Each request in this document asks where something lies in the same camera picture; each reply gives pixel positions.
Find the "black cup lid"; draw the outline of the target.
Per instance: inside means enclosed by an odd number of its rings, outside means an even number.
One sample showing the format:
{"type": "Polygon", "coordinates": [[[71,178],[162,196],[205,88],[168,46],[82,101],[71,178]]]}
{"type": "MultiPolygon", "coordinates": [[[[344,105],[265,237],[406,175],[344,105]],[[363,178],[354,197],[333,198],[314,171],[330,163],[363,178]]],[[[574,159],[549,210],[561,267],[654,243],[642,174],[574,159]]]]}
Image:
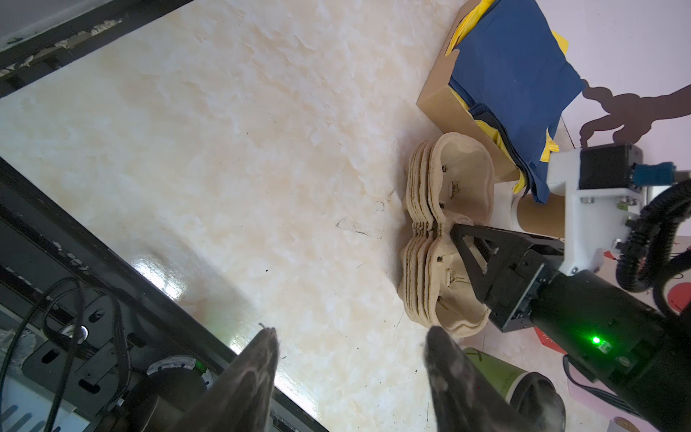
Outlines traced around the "black cup lid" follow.
{"type": "Polygon", "coordinates": [[[566,409],[552,381],[537,372],[525,374],[516,385],[509,404],[534,431],[565,432],[566,409]]]}

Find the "green paper coffee cup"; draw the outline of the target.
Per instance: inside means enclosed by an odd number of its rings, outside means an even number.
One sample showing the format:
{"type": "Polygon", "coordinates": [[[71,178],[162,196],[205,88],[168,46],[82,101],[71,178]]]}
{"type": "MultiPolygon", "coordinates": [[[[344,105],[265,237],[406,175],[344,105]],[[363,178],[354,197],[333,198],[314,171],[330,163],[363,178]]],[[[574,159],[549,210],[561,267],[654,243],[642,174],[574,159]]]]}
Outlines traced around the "green paper coffee cup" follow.
{"type": "Polygon", "coordinates": [[[466,347],[464,354],[508,404],[518,381],[531,373],[476,348],[466,347]]]}

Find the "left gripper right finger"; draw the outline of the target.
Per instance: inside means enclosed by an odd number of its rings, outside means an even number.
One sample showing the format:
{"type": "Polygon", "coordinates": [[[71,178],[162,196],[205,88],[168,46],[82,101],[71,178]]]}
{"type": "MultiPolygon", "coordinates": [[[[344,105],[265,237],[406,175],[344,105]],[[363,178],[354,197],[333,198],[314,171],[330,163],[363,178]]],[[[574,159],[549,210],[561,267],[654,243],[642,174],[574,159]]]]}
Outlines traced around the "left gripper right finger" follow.
{"type": "Polygon", "coordinates": [[[532,431],[440,327],[426,335],[424,363],[439,431],[532,431]]]}

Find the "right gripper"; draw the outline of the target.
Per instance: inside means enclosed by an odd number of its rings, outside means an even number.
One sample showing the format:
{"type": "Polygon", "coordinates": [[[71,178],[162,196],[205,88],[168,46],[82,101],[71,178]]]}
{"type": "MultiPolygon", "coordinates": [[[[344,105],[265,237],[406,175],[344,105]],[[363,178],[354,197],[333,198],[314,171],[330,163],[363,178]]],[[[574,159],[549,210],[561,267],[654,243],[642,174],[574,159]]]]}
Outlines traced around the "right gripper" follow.
{"type": "Polygon", "coordinates": [[[611,389],[633,386],[659,358],[658,313],[590,271],[563,275],[559,245],[514,231],[455,224],[451,238],[477,299],[503,332],[541,329],[569,363],[611,389]]]}

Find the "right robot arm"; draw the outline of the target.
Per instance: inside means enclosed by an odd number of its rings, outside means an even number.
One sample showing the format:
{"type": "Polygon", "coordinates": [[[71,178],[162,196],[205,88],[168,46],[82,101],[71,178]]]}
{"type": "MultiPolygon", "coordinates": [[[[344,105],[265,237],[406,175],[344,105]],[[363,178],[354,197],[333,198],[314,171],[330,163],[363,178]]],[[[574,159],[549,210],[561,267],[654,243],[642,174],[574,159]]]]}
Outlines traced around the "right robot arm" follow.
{"type": "Polygon", "coordinates": [[[669,280],[690,267],[689,253],[653,257],[651,238],[690,213],[690,183],[657,196],[633,222],[620,265],[626,284],[638,267],[656,268],[655,303],[588,270],[565,275],[556,239],[457,224],[451,238],[476,298],[502,332],[536,327],[564,349],[584,376],[599,380],[660,431],[690,428],[690,313],[664,300],[669,280]]]}

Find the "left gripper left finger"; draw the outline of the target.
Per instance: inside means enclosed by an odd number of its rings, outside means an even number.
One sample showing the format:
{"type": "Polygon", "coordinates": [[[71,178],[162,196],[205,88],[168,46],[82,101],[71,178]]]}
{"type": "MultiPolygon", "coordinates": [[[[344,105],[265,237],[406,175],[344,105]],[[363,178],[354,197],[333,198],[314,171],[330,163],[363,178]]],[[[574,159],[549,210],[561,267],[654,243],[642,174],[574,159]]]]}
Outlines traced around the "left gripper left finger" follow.
{"type": "Polygon", "coordinates": [[[279,361],[274,328],[261,329],[174,431],[264,431],[279,361]]]}

